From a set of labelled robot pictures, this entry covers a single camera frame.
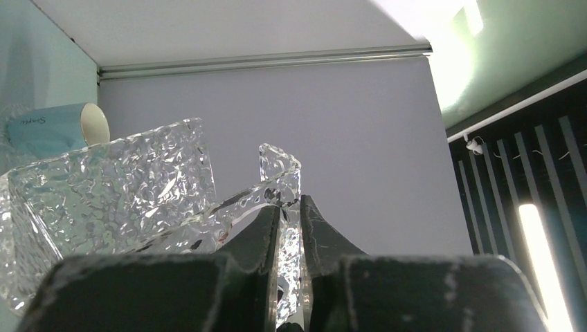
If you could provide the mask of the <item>clear textured acrylic tray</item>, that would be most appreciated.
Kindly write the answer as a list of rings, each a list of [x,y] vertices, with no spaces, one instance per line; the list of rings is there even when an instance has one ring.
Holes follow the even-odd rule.
[[[269,144],[259,154],[261,181],[224,200],[198,118],[11,169],[1,177],[2,300],[22,315],[68,256],[211,253],[254,211],[289,211],[300,162]]]

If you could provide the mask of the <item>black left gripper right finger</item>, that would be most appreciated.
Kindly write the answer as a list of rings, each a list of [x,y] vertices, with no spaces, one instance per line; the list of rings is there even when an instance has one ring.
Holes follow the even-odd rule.
[[[525,275],[502,256],[371,256],[301,198],[310,331],[546,331]]]

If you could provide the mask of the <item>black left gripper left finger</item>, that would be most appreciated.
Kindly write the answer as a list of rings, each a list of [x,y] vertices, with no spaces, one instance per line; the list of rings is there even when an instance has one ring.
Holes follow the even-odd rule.
[[[262,208],[211,254],[69,257],[18,331],[274,331],[281,211]]]

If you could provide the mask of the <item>light blue mug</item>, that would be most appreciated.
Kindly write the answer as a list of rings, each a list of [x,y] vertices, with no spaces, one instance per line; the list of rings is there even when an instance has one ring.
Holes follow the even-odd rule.
[[[92,102],[29,111],[10,120],[7,131],[17,151],[39,159],[108,143],[111,138],[105,114]]]

